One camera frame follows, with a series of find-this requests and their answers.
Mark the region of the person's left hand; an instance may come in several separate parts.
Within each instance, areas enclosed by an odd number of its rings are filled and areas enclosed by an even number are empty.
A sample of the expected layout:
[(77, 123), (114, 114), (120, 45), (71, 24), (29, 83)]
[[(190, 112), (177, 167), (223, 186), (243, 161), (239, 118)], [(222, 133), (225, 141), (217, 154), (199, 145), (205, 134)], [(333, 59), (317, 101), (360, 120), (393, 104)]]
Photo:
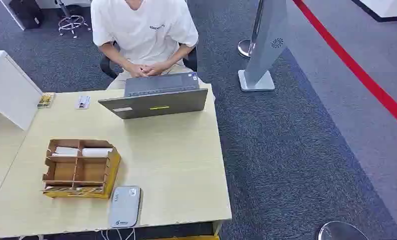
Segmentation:
[(141, 71), (146, 76), (158, 76), (161, 75), (167, 69), (169, 69), (171, 66), (172, 65), (167, 61), (163, 61), (163, 62), (157, 62), (152, 65), (145, 65)]

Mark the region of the person's right hand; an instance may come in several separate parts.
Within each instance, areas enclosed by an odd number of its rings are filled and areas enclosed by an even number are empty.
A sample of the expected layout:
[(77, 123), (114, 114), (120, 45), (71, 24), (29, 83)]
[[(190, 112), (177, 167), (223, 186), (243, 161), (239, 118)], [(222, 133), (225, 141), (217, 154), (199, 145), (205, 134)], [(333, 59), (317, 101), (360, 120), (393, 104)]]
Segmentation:
[(147, 77), (147, 73), (145, 72), (147, 66), (142, 65), (142, 64), (133, 64), (133, 63), (126, 63), (123, 67), (131, 77), (133, 78), (142, 78), (142, 77)]

